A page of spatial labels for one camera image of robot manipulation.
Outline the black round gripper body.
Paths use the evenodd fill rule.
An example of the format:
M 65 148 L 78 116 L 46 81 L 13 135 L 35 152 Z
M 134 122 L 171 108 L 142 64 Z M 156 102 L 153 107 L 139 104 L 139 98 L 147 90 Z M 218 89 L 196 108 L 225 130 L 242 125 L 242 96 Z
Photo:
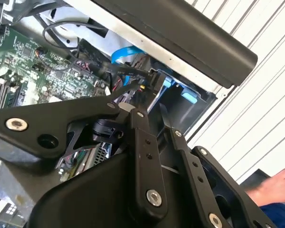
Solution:
M 180 175 L 160 166 L 155 142 L 138 142 L 48 191 L 29 228 L 200 228 Z

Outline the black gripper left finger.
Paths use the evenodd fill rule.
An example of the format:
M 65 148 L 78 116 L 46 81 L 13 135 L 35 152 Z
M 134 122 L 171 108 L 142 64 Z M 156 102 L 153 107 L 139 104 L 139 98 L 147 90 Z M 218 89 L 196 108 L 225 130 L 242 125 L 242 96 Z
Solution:
M 0 109 L 0 159 L 30 172 L 43 174 L 74 146 L 91 147 L 95 124 L 114 120 L 126 152 L 136 143 L 155 142 L 147 112 L 142 108 L 122 111 L 110 96 Z

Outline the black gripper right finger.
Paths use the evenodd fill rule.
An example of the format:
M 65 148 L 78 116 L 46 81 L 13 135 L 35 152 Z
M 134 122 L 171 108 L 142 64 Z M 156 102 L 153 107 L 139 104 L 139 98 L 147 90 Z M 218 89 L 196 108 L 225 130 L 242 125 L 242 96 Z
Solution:
M 275 224 L 249 198 L 211 153 L 202 146 L 190 149 L 160 105 L 162 135 L 172 143 L 166 161 L 174 162 L 185 186 L 187 213 L 195 228 L 274 228 Z

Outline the person's hand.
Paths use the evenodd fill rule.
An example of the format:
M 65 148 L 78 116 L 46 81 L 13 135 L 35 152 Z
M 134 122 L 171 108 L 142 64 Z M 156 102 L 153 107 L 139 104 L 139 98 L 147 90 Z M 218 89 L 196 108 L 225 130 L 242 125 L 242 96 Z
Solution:
M 271 203 L 285 203 L 285 169 L 262 182 L 260 192 L 261 206 Z

